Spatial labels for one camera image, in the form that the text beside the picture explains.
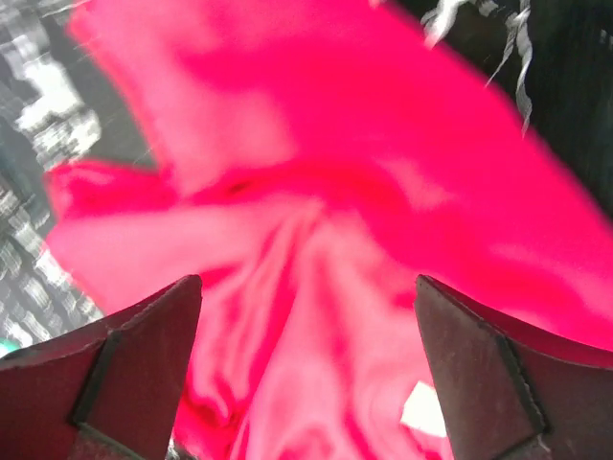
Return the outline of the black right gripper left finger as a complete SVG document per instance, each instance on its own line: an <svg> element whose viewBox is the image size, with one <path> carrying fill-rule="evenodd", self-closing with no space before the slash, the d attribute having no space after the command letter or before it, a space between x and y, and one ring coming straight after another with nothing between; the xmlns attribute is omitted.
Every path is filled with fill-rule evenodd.
<svg viewBox="0 0 613 460"><path fill-rule="evenodd" d="M2 458L165 458L200 308L190 275L2 357Z"/></svg>

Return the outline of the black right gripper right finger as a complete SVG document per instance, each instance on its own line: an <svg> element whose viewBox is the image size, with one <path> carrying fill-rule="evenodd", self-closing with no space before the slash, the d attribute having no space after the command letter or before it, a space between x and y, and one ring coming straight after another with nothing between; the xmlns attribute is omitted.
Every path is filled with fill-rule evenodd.
<svg viewBox="0 0 613 460"><path fill-rule="evenodd" d="M612 354L419 276L415 314L457 459L609 459Z"/></svg>

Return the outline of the pink t shirt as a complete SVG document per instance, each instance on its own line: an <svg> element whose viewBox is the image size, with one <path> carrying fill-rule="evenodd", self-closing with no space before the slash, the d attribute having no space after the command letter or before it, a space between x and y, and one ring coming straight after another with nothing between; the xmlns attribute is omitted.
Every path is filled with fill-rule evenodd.
<svg viewBox="0 0 613 460"><path fill-rule="evenodd" d="M401 423L431 380L430 275L612 345L612 228L512 106L364 1L90 1L69 30L159 167L47 176L47 243L107 313L196 273L175 436L203 459L447 459Z"/></svg>

